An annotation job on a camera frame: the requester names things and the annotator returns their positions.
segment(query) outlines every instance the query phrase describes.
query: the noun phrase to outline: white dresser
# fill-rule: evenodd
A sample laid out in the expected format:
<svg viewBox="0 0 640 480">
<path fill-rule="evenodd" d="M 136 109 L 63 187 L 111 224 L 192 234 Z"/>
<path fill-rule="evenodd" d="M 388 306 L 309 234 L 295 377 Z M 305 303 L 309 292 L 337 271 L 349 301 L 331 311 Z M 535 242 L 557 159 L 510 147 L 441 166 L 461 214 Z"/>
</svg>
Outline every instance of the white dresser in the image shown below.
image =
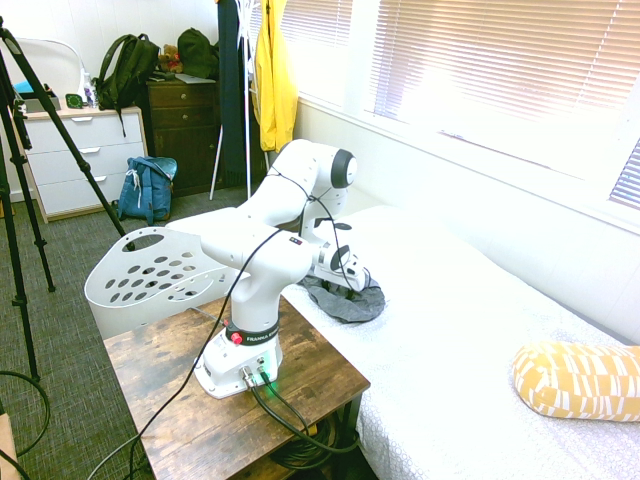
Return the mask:
<svg viewBox="0 0 640 480">
<path fill-rule="evenodd" d="M 117 200 L 127 159 L 147 155 L 140 109 L 122 111 L 126 137 L 113 110 L 62 109 L 58 115 L 91 165 L 91 174 L 107 201 Z M 25 123 L 33 148 L 27 151 L 27 158 L 45 222 L 102 209 L 49 115 L 30 113 L 28 117 Z"/>
</svg>

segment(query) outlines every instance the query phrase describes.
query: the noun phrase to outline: bottle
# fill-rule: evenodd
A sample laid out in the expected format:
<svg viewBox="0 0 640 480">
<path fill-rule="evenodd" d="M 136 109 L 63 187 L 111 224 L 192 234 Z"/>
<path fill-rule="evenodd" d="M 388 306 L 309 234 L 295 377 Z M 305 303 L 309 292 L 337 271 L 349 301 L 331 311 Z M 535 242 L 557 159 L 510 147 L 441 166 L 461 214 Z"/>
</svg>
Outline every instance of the bottle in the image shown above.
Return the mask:
<svg viewBox="0 0 640 480">
<path fill-rule="evenodd" d="M 91 75 L 85 72 L 84 74 L 84 94 L 87 97 L 87 104 L 91 108 L 98 106 L 98 95 L 96 93 L 96 87 L 91 83 Z"/>
</svg>

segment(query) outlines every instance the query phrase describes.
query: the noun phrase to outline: hanging clothes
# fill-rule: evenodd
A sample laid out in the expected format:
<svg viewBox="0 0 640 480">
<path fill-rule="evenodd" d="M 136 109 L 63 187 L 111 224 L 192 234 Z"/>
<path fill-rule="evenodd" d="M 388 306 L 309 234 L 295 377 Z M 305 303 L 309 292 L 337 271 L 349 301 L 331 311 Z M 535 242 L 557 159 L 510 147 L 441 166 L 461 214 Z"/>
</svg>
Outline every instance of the hanging clothes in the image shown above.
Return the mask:
<svg viewBox="0 0 640 480">
<path fill-rule="evenodd" d="M 220 45 L 220 119 L 224 134 L 224 180 L 227 186 L 246 182 L 244 147 L 244 81 L 242 42 L 238 48 L 238 9 L 235 0 L 218 1 Z"/>
<path fill-rule="evenodd" d="M 262 0 L 262 25 L 256 46 L 259 100 L 255 114 L 264 151 L 280 149 L 293 139 L 298 89 L 287 45 L 280 29 L 287 0 Z"/>
</svg>

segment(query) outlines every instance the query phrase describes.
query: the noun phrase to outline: gray carpet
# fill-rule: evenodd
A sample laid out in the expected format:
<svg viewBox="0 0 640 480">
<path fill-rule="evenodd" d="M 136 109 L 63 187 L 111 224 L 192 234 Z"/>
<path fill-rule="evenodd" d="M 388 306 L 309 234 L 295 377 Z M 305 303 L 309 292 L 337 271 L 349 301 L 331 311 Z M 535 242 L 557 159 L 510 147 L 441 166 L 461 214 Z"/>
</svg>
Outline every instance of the gray carpet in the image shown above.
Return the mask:
<svg viewBox="0 0 640 480">
<path fill-rule="evenodd" d="M 172 203 L 172 220 L 245 200 L 242 188 L 220 190 L 213 201 L 208 194 L 177 198 Z M 15 210 L 38 370 L 51 401 L 49 428 L 20 463 L 34 480 L 86 479 L 105 456 L 136 433 L 83 292 L 87 276 L 119 235 L 105 212 L 49 224 L 39 217 L 57 288 L 49 293 L 26 205 L 15 204 Z M 122 224 L 126 231 L 146 226 L 137 219 Z M 20 312 L 11 306 L 15 289 L 4 220 L 0 221 L 0 252 L 0 370 L 28 374 Z M 16 447 L 26 447 L 44 418 L 40 397 L 26 383 L 0 377 L 0 400 L 11 417 Z M 125 450 L 126 454 L 116 455 L 95 478 L 123 478 L 128 471 L 128 448 Z M 137 459 L 144 462 L 141 453 Z M 141 471 L 136 478 L 153 476 Z"/>
</svg>

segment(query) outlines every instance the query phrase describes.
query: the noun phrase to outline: white bedsheet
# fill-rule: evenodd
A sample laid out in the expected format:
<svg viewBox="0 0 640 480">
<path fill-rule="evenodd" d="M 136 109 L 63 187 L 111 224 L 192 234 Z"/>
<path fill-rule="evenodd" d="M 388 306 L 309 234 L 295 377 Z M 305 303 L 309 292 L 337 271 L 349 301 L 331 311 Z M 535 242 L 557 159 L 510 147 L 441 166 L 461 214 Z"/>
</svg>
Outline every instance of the white bedsheet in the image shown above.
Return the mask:
<svg viewBox="0 0 640 480">
<path fill-rule="evenodd" d="M 512 386 L 527 342 L 616 340 L 435 220 L 374 207 L 341 221 L 383 314 L 345 325 L 300 286 L 284 295 L 371 382 L 358 431 L 381 480 L 640 478 L 640 424 L 543 417 Z"/>
</svg>

